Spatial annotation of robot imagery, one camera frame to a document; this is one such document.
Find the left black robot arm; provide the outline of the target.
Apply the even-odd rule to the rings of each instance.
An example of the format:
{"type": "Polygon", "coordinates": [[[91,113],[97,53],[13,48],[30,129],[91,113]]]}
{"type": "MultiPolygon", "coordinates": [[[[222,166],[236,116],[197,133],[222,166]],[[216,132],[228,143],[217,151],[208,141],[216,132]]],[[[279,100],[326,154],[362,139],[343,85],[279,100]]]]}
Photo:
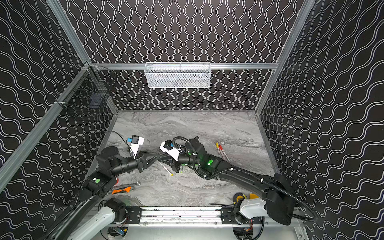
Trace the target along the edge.
{"type": "Polygon", "coordinates": [[[75,201],[41,237],[42,240],[66,240],[87,213],[99,203],[123,173],[140,173],[162,157],[161,154],[140,151],[135,157],[122,157],[117,147],[107,147],[96,156],[99,167],[80,187],[75,201]]]}

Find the white pen magenta end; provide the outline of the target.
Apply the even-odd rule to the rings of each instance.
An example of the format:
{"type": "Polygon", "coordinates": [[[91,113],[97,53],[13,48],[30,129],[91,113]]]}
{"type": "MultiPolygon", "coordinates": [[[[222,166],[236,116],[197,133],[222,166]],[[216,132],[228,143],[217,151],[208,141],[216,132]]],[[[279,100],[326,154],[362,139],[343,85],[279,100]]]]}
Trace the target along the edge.
{"type": "Polygon", "coordinates": [[[222,153],[222,150],[221,150],[221,149],[217,149],[217,151],[218,151],[218,154],[219,154],[220,158],[222,158],[223,160],[225,160],[225,157],[224,157],[224,155],[223,155],[223,153],[222,153]]]}

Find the white pen yellow end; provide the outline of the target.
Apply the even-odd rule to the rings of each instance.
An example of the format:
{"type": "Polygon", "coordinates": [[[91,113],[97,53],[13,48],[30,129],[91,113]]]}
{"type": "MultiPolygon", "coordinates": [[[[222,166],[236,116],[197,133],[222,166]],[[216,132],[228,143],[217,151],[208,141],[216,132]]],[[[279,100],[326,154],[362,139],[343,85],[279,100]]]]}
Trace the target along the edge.
{"type": "Polygon", "coordinates": [[[160,163],[160,165],[166,170],[166,172],[170,175],[170,176],[173,176],[174,174],[162,163],[160,163]]]}

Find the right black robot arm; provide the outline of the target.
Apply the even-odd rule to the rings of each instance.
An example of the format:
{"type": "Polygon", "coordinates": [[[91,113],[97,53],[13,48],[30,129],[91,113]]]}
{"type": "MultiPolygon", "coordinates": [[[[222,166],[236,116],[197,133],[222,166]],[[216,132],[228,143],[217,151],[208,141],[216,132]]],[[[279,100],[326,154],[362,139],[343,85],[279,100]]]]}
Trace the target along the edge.
{"type": "Polygon", "coordinates": [[[161,143],[160,150],[168,155],[164,160],[179,172],[182,165],[189,166],[204,180],[217,180],[234,184],[257,196],[256,202],[242,200],[235,204],[235,215],[245,219],[267,215],[275,222],[288,226],[293,218],[316,222],[318,214],[300,200],[280,174],[267,176],[256,174],[209,154],[199,138],[187,139],[177,136],[161,143]]]}

